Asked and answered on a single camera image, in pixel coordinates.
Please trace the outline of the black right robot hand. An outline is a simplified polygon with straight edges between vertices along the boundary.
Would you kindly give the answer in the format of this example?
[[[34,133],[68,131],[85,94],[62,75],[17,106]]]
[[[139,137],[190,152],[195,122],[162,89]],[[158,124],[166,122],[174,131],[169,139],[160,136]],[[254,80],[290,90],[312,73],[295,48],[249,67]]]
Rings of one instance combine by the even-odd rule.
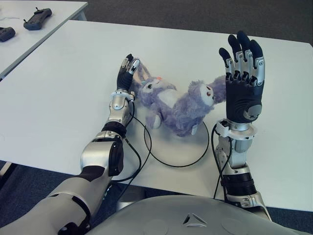
[[[226,117],[235,123],[251,123],[262,111],[265,59],[262,48],[243,31],[229,35],[232,54],[219,49],[225,66]]]

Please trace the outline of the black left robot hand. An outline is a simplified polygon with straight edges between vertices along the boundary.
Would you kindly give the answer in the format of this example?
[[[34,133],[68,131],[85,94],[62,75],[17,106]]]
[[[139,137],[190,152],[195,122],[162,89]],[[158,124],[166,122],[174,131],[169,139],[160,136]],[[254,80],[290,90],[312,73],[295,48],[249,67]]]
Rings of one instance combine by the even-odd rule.
[[[129,91],[133,82],[133,75],[140,65],[139,59],[134,59],[132,54],[126,56],[122,61],[118,76],[117,89]]]

